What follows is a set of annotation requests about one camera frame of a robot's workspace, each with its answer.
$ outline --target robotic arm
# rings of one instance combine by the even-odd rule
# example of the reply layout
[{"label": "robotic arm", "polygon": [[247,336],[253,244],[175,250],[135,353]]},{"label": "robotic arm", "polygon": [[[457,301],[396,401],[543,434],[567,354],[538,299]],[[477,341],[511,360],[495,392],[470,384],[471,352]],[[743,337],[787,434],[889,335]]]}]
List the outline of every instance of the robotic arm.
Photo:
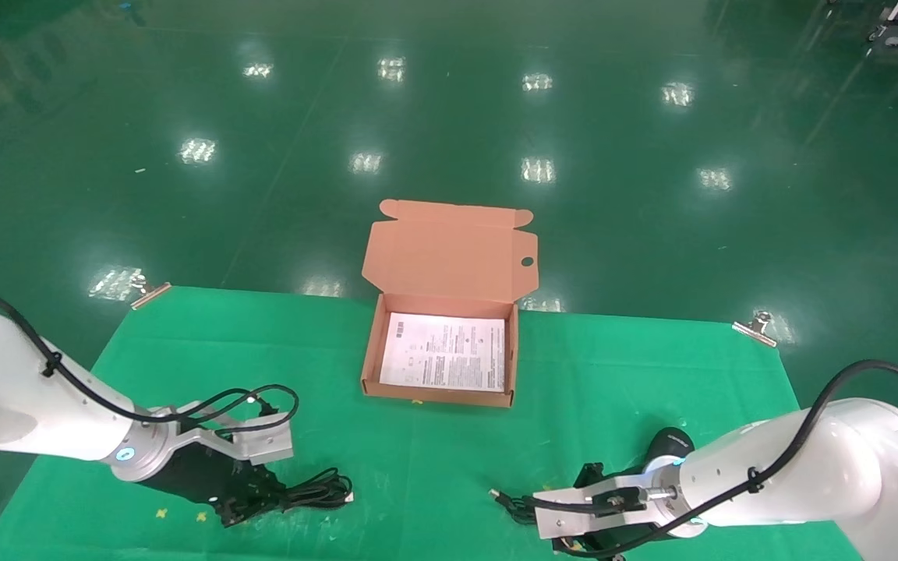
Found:
[{"label": "robotic arm", "polygon": [[[803,426],[811,429],[808,438],[763,478]],[[748,485],[731,493],[738,482]],[[699,450],[683,431],[663,429],[642,466],[603,475],[601,464],[586,464],[567,489],[516,499],[491,494],[517,522],[535,523],[553,549],[577,557],[620,559],[646,541],[691,538],[709,525],[833,520],[865,561],[898,559],[898,408],[818,399],[813,408],[742,426]],[[727,494],[733,497],[720,502]],[[691,515],[710,501],[719,504]]]},{"label": "robotic arm", "polygon": [[[57,365],[45,367],[44,352],[15,317],[0,316],[0,450],[106,463],[124,482],[210,504],[224,526],[297,506],[289,497],[307,487],[288,489],[264,466],[293,455],[289,419],[297,401],[292,390],[267,386],[295,398],[292,411],[285,413],[259,397],[263,388],[222,392],[221,397],[242,394],[239,401],[258,400],[263,405],[260,416],[244,422],[237,422],[224,409],[198,408],[203,405],[199,402],[145,411],[34,336],[54,352],[54,360],[74,381],[57,376]],[[76,383],[89,391],[79,390]],[[132,412],[138,419],[116,411]],[[206,429],[202,422],[224,428]],[[304,485],[316,491],[314,504],[306,506],[338,508],[352,500],[352,483],[336,470],[322,472]]]}]

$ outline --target green cloth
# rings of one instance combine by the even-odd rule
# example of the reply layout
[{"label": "green cloth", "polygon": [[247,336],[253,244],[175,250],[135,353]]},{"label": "green cloth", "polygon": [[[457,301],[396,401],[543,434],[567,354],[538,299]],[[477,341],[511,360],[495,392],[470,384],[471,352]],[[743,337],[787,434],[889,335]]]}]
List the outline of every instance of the green cloth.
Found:
[{"label": "green cloth", "polygon": [[[726,324],[542,312],[521,313],[511,409],[364,397],[372,313],[372,302],[176,287],[129,313],[94,369],[143,406],[288,384],[300,395],[296,455],[274,469],[297,483],[336,466],[355,485],[349,506],[224,529],[210,507],[119,482],[103,464],[42,457],[0,519],[0,560],[556,561],[488,489],[569,486],[584,462],[638,462],[660,427],[701,446],[796,406],[777,352]],[[855,558],[831,523],[710,528],[630,557]]]}]

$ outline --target cardboard box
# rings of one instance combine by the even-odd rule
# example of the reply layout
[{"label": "cardboard box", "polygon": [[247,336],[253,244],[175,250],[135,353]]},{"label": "cardboard box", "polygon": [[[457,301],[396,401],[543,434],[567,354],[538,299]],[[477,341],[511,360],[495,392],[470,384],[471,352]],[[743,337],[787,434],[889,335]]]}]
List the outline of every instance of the cardboard box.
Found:
[{"label": "cardboard box", "polygon": [[[539,239],[515,228],[528,210],[394,201],[380,203],[394,219],[369,233],[362,275],[383,292],[362,366],[366,395],[510,408],[518,365],[518,306],[539,287]],[[439,390],[380,383],[390,312],[505,320],[505,390]]]}]

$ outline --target box flap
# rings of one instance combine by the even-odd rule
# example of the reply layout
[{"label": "box flap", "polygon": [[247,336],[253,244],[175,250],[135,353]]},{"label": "box flap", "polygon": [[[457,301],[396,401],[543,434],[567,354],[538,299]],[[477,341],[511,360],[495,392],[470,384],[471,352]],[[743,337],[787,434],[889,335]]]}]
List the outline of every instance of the box flap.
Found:
[{"label": "box flap", "polygon": [[530,210],[386,199],[362,275],[388,294],[514,302],[539,287]]}]

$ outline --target green epoxy floor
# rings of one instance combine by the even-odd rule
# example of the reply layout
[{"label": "green epoxy floor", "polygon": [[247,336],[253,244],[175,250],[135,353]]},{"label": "green epoxy floor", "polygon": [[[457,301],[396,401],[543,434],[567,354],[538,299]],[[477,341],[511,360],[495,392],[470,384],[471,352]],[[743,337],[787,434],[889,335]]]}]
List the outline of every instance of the green epoxy floor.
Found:
[{"label": "green epoxy floor", "polygon": [[[114,267],[373,298],[386,198],[533,210],[528,309],[769,310],[803,404],[854,359],[898,362],[880,4],[120,4],[0,0],[0,295],[85,365],[128,310],[89,297]],[[898,404],[896,381],[848,391]],[[26,461],[0,454],[0,507]]]}]

